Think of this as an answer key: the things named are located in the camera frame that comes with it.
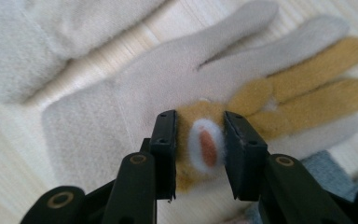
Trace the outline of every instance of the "brown patch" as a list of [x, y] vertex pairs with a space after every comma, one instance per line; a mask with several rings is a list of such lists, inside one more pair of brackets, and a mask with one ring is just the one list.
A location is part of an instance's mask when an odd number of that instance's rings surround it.
[[200, 132], [202, 158], [209, 167], [214, 167], [217, 161], [217, 152], [211, 135], [206, 130]]

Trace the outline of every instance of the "white glove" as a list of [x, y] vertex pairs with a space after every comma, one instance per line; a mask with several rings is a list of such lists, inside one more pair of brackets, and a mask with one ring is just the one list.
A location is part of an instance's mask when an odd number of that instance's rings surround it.
[[0, 101], [26, 100], [163, 1], [0, 1]]
[[[211, 61], [240, 38], [261, 31], [276, 13], [277, 5], [273, 3], [246, 4], [215, 26], [162, 44], [112, 79], [51, 105], [44, 112], [43, 124], [51, 163], [61, 184], [86, 191], [96, 189], [115, 178], [124, 156], [139, 150], [143, 139], [151, 135], [160, 112], [205, 98], [227, 103], [245, 82], [306, 60], [348, 31], [345, 22], [322, 16], [275, 43]], [[270, 148], [301, 159], [351, 135], [356, 122], [349, 118], [330, 123], [300, 133], [307, 137], [288, 136], [271, 142]], [[303, 146], [304, 140], [311, 144]], [[287, 145], [296, 150], [287, 151]], [[224, 186], [210, 188], [201, 195], [178, 197], [169, 206], [159, 203], [159, 222], [219, 221], [228, 213], [232, 215], [239, 204], [244, 205], [231, 197], [226, 181]], [[178, 207], [181, 214], [175, 212]]]

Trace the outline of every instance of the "wooden floor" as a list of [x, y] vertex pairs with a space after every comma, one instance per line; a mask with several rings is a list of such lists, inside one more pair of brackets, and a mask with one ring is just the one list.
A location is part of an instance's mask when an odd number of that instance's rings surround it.
[[[65, 94], [114, 75], [123, 64], [157, 44], [214, 24], [245, 0], [169, 1], [144, 22], [94, 50], [84, 59], [71, 61], [60, 76], [23, 105], [0, 104], [0, 223], [18, 223], [34, 201], [58, 185], [47, 157], [40, 114]], [[337, 15], [358, 35], [358, 0], [278, 0], [279, 18], [270, 32], [255, 40], [266, 41], [286, 34], [318, 13]], [[358, 77], [358, 66], [348, 72]], [[353, 177], [358, 176], [358, 133], [329, 149]]]

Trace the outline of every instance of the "metal screw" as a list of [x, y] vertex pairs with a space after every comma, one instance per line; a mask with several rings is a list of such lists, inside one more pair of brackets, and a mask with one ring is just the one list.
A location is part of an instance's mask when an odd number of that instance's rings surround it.
[[49, 208], [62, 208], [74, 199], [74, 193], [70, 191], [60, 192], [48, 199]]
[[144, 155], [135, 155], [130, 158], [132, 164], [141, 164], [147, 160], [147, 157]]
[[275, 159], [277, 163], [283, 166], [293, 166], [295, 163], [287, 157], [277, 157]]

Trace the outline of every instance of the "tan glove finger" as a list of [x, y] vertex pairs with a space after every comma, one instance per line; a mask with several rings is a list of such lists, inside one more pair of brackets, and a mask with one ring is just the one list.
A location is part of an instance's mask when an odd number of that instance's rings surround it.
[[323, 125], [358, 111], [358, 79], [346, 78], [247, 119], [266, 140]]
[[358, 111], [358, 79], [346, 78], [328, 84], [278, 106], [291, 132], [313, 128]]
[[292, 130], [287, 118], [278, 111], [261, 111], [247, 119], [265, 140], [277, 138]]
[[261, 109], [272, 95], [272, 85], [266, 78], [259, 78], [246, 83], [230, 99], [227, 110], [250, 116]]
[[346, 37], [315, 57], [268, 78], [278, 102], [314, 90], [358, 64], [358, 38]]

